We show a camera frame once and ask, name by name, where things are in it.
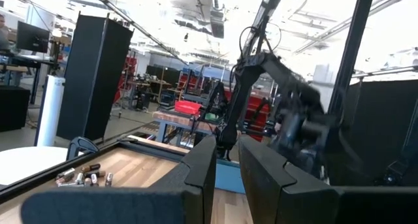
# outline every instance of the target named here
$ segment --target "battery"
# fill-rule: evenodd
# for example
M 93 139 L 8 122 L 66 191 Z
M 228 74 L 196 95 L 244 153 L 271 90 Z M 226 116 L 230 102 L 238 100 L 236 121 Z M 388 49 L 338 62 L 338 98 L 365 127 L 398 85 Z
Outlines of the battery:
M 109 172 L 107 174 L 106 182 L 105 182 L 104 186 L 111 187 L 112 186 L 112 180 L 113 180 L 113 173 Z
M 66 174 L 64 177 L 55 181 L 56 184 L 63 184 L 65 182 L 71 181 L 74 178 L 74 172 Z
M 106 171 L 93 170 L 93 171 L 85 173 L 84 176 L 87 178 L 91 178 L 92 174 L 96 175 L 96 177 L 98 178 L 102 178 L 106 176 Z
M 76 178 L 76 183 L 77 184 L 83 184 L 83 178 L 84 178 L 84 173 L 79 173 L 78 175 L 77 175 L 77 178 Z
M 58 184 L 58 187 L 84 187 L 83 184 L 77 184 L 76 182 L 70 184 Z
M 89 187 L 89 186 L 91 186 L 91 179 L 90 179 L 90 178 L 86 178 L 86 179 L 84 180 L 84 186 L 85 186 L 85 187 Z
M 65 175 L 68 175 L 70 173 L 74 173 L 76 170 L 74 168 L 70 168 L 69 170 L 66 170 L 60 174 L 57 175 L 57 177 L 55 178 L 55 180 L 58 180 L 60 178 L 63 178 Z
M 89 165 L 89 166 L 85 166 L 81 168 L 82 172 L 89 172 L 92 170 L 97 170 L 100 168 L 100 164 L 95 164 L 95 165 Z
M 91 175 L 91 182 L 92 182 L 93 186 L 99 186 L 96 174 Z

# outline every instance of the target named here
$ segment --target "person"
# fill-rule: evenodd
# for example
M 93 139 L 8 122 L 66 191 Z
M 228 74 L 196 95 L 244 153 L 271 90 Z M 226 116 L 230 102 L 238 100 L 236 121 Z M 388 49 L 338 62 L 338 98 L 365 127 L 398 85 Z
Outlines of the person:
M 8 50 L 8 27 L 6 26 L 5 16 L 0 14 L 0 50 Z

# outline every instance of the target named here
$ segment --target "computer monitor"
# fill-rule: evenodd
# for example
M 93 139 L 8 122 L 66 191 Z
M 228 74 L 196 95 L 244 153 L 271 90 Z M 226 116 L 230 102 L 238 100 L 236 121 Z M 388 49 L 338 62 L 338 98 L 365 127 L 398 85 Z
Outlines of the computer monitor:
M 40 53 L 48 52 L 49 31 L 24 22 L 18 22 L 17 35 L 16 47 L 18 49 Z

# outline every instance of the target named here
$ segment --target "white round table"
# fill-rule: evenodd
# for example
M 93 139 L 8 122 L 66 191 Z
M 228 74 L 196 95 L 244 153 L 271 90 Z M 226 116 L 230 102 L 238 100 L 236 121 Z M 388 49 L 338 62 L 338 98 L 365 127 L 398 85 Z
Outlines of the white round table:
M 31 146 L 0 152 L 0 185 L 10 185 L 62 162 L 67 148 Z

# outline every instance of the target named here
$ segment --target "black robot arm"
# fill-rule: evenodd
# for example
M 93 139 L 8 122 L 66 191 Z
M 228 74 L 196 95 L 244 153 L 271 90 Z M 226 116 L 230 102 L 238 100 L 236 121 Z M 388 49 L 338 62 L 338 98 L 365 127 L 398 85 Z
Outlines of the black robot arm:
M 260 53 L 248 56 L 239 61 L 234 76 L 236 85 L 234 87 L 227 113 L 222 122 L 217 126 L 217 150 L 219 156 L 223 157 L 227 150 L 230 150 L 236 143 L 236 123 L 241 115 L 252 85 L 261 74 L 267 72 L 272 79 L 278 83 L 284 91 L 284 99 L 291 104 L 292 110 L 306 111 L 315 110 L 323 112 L 319 93 L 308 84 L 295 77 L 280 59 L 274 54 Z

